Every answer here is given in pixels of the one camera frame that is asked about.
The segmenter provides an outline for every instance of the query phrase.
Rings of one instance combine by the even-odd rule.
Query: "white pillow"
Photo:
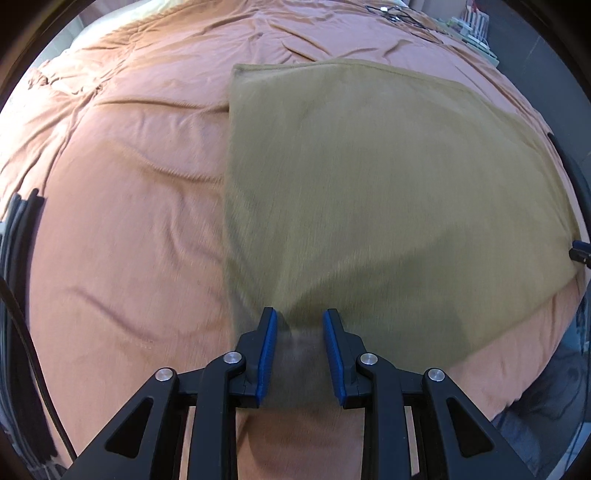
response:
[[[139,2],[114,10],[88,25],[72,42],[70,51],[86,48],[118,28],[143,18],[148,18],[166,9],[176,7],[186,1],[140,0]]]

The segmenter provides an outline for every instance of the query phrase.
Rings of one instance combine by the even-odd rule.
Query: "blue gripper pad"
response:
[[[326,347],[326,355],[329,358],[330,377],[335,391],[335,397],[339,400],[339,404],[345,404],[345,373],[343,369],[343,361],[340,357],[339,345],[336,341],[335,329],[333,328],[328,312],[324,313],[324,345]]]
[[[269,325],[262,345],[261,356],[258,363],[258,379],[256,382],[256,403],[260,406],[267,394],[269,381],[271,380],[271,367],[275,354],[275,343],[277,341],[277,312],[273,310]]]

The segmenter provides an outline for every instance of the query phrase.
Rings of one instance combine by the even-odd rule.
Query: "olive green towel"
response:
[[[516,116],[365,61],[236,66],[225,276],[237,333],[285,316],[270,405],[331,396],[322,313],[397,367],[464,359],[575,275],[556,168]]]

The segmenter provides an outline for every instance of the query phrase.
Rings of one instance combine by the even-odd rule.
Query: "bed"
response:
[[[541,115],[483,58],[413,15],[424,31],[355,1],[152,0],[97,20],[31,70],[2,112],[0,208],[14,192],[46,198],[27,316],[78,451],[156,369],[201,368],[233,347],[222,212],[235,64],[370,60],[457,82],[535,132],[589,241]],[[489,419],[543,371],[588,281],[576,267],[522,322],[446,365]],[[240,415],[241,475],[356,478],[362,425],[322,403]]]

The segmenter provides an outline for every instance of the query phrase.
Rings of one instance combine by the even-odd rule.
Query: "metal screw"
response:
[[[228,352],[223,356],[223,360],[227,364],[237,364],[240,360],[242,360],[242,355],[240,352]]]
[[[364,353],[361,355],[361,363],[364,365],[374,365],[378,362],[378,357],[372,353]]]
[[[173,377],[173,375],[174,372],[171,369],[161,368],[156,372],[154,376],[156,377],[156,380],[158,380],[159,382],[166,382],[167,380],[170,380]]]
[[[445,373],[443,373],[438,368],[432,368],[431,370],[429,370],[429,373],[427,375],[429,375],[429,378],[434,382],[440,382],[445,378]]]

